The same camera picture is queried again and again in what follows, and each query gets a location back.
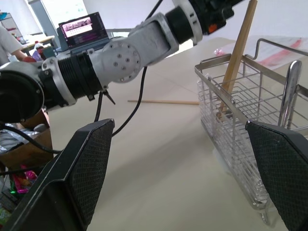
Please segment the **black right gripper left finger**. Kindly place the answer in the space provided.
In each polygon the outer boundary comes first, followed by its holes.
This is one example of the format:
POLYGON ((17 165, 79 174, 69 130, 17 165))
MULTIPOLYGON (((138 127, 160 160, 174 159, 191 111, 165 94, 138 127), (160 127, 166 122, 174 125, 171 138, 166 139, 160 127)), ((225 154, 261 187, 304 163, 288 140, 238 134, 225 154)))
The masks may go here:
POLYGON ((107 171, 115 122, 77 130, 41 171, 1 231, 86 231, 107 171))

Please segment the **colourful snack packets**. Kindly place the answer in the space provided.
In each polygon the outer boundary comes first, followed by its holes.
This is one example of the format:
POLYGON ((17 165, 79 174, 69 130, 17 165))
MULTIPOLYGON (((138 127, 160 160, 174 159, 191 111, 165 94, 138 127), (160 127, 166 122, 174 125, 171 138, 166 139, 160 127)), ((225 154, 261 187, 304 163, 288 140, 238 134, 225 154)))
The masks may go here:
POLYGON ((19 169, 9 174, 11 195, 24 195, 29 192, 32 185, 38 178, 37 170, 39 167, 29 167, 20 165, 19 169))

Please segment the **open laptop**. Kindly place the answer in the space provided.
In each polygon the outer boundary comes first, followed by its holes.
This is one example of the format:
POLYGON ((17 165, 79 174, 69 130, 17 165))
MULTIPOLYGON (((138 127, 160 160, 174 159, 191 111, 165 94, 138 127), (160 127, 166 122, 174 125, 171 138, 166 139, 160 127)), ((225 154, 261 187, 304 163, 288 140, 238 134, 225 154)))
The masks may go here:
POLYGON ((102 49, 110 38, 98 12, 59 24, 71 54, 102 49))

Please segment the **wooden chopstick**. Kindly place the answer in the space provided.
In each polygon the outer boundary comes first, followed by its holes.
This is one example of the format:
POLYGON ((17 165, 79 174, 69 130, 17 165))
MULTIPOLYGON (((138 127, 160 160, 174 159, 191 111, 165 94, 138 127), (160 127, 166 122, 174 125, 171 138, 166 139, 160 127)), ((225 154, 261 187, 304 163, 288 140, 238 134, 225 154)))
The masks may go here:
POLYGON ((231 97, 235 80, 238 75, 238 70, 242 61, 242 56, 250 32, 251 24, 255 15, 256 7, 257 0, 250 0, 221 85, 222 93, 228 100, 231 97))
POLYGON ((142 103, 179 104, 179 105, 199 105, 198 101, 169 101, 169 100, 141 100, 142 103))

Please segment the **brown cardboard box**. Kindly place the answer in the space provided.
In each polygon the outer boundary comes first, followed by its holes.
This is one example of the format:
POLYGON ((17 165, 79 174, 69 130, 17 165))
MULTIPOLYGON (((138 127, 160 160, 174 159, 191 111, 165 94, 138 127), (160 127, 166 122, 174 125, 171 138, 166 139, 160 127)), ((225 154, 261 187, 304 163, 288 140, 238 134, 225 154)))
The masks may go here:
MULTIPOLYGON (((25 122, 6 125, 20 130, 42 146, 52 149, 49 117, 46 112, 41 110, 25 122)), ((53 154, 37 148, 22 136, 0 129, 0 162, 7 168, 37 167, 52 159, 53 154)))

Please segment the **person in grey shirt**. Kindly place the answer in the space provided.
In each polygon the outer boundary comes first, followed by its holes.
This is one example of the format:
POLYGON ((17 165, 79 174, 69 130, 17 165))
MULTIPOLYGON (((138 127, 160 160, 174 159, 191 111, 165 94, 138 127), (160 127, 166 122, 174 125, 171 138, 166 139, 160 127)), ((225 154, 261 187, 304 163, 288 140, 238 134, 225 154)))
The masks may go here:
POLYGON ((10 56, 15 56, 21 62, 36 62, 32 56, 21 51, 22 47, 22 44, 0 25, 0 66, 8 63, 10 56))

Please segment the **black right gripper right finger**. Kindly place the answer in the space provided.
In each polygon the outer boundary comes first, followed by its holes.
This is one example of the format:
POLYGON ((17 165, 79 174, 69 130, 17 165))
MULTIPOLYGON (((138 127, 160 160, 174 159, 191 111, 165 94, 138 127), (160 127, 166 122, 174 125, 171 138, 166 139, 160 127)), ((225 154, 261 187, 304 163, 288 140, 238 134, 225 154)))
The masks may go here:
POLYGON ((247 121, 262 182, 288 231, 308 231, 308 139, 283 127, 247 121))

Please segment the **purple bottle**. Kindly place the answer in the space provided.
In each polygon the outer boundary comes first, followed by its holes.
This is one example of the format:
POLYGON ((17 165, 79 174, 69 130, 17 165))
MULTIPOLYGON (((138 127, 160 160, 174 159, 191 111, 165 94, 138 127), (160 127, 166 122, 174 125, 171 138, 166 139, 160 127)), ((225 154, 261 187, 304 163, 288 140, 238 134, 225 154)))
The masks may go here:
POLYGON ((45 55, 43 53, 43 50, 44 50, 44 46, 40 42, 35 41, 34 52, 33 52, 32 57, 36 61, 46 60, 46 57, 45 57, 45 55))

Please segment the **clear plastic bag red print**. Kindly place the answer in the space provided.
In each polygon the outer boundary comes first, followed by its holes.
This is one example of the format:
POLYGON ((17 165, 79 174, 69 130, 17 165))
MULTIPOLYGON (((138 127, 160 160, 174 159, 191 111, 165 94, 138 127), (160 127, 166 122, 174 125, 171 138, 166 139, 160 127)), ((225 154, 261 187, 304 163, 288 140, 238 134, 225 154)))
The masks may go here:
POLYGON ((264 41, 258 43, 261 38, 298 51, 308 52, 308 37, 250 36, 247 39, 243 55, 253 58, 257 52, 255 62, 271 70, 298 60, 304 55, 279 48, 264 41))

